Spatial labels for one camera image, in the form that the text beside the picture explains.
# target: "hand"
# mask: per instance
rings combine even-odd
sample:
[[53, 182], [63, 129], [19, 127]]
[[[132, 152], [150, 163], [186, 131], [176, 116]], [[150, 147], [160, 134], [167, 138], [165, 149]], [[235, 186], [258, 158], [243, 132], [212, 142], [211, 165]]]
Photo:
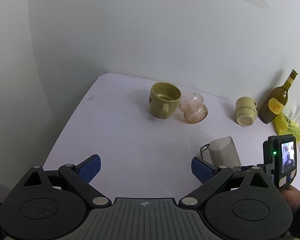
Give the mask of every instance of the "hand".
[[280, 193], [294, 214], [300, 207], [300, 191], [289, 185], [285, 190], [280, 191]]

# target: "blue gripper pad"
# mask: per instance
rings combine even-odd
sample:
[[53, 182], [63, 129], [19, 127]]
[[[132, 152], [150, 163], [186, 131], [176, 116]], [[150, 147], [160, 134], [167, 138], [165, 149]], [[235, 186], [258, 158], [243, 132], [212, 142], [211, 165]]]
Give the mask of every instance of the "blue gripper pad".
[[90, 182], [101, 169], [101, 159], [99, 155], [93, 155], [87, 159], [88, 162], [79, 168], [77, 174], [86, 182]]
[[218, 169], [215, 166], [212, 166], [210, 163], [207, 163], [199, 157], [194, 157], [192, 159], [191, 171], [202, 184], [218, 173]]

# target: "table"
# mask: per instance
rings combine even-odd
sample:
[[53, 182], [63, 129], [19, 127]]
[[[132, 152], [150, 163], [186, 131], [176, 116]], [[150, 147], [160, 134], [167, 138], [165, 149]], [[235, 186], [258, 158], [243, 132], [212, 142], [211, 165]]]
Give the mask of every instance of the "table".
[[[90, 184], [112, 201], [174, 197], [178, 202], [201, 185], [191, 172], [191, 160], [214, 139], [232, 136], [242, 165], [263, 163], [262, 144], [276, 134], [272, 124], [257, 118], [242, 127], [235, 122], [234, 102], [205, 93], [209, 113], [202, 122], [187, 124], [181, 112], [156, 118], [148, 102], [153, 83], [113, 73], [100, 76], [66, 124], [44, 169], [98, 154], [101, 171]], [[293, 185], [300, 190], [299, 150]]]

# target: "person's arm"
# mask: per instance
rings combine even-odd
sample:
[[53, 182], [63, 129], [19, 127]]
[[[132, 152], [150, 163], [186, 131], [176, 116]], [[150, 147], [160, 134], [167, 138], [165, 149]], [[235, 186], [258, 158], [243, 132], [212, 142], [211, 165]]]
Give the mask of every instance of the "person's arm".
[[293, 213], [292, 224], [289, 232], [292, 236], [300, 238], [300, 191], [289, 185], [286, 190], [281, 191]]

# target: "green glass bottle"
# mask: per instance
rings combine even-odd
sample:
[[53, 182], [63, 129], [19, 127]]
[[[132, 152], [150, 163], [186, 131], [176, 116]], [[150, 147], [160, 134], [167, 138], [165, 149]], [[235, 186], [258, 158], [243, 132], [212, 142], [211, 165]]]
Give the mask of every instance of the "green glass bottle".
[[259, 118], [264, 123], [270, 123], [281, 112], [288, 101], [288, 90], [298, 73], [292, 69], [288, 79], [281, 87], [274, 88], [260, 108]]

